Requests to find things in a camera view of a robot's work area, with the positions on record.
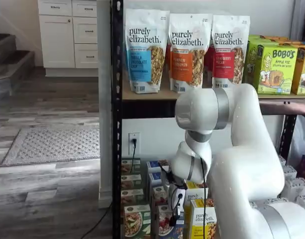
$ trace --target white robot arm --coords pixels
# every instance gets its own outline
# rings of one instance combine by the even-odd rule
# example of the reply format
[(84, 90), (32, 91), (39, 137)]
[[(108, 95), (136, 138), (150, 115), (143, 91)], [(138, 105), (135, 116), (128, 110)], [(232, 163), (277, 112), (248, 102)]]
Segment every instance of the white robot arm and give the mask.
[[(250, 201), (276, 198), (284, 187), (283, 170), (252, 86), (182, 94), (176, 120), (186, 130), (186, 142), (171, 162), (172, 173), (196, 183), (202, 183), (205, 175), (222, 239), (305, 239), (305, 210), (300, 206), (250, 206)], [(228, 122), (233, 147), (212, 157), (211, 133)], [(204, 161), (204, 172), (195, 155)]]

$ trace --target gray laminate floor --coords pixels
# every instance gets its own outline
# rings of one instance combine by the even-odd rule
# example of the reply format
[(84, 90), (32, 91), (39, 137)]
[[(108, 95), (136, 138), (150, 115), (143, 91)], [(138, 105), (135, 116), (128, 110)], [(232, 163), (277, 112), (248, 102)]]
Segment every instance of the gray laminate floor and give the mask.
[[(45, 78), (37, 69), (0, 101), (0, 162), (21, 127), (98, 124), (97, 78)], [(0, 168), (0, 239), (79, 239), (98, 210), (98, 159)], [(111, 238), (111, 215), (87, 238)]]

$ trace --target orange label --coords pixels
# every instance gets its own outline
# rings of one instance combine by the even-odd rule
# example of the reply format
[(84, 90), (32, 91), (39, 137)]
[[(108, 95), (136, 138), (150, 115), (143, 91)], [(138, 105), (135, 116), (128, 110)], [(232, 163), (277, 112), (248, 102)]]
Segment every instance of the orange label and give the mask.
[(192, 56), (188, 50), (173, 49), (171, 52), (171, 78), (177, 81), (192, 81)]

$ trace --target doormat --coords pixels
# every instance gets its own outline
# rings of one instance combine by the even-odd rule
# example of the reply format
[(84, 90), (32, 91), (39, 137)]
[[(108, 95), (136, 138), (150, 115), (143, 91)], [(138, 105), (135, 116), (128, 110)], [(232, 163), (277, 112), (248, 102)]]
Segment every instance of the doormat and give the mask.
[(99, 126), (24, 128), (0, 167), (100, 158)]

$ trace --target purely elizabeth granola bag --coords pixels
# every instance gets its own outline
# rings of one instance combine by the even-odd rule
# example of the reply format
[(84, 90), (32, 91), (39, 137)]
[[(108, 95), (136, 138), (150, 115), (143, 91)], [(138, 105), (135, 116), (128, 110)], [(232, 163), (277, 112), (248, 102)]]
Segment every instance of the purely elizabeth granola bag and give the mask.
[(183, 93), (202, 88), (211, 23), (212, 14), (170, 14), (171, 90)]
[(131, 90), (157, 93), (166, 54), (169, 11), (126, 9), (125, 37)]
[(214, 88), (242, 83), (249, 30), (249, 16), (213, 16)]

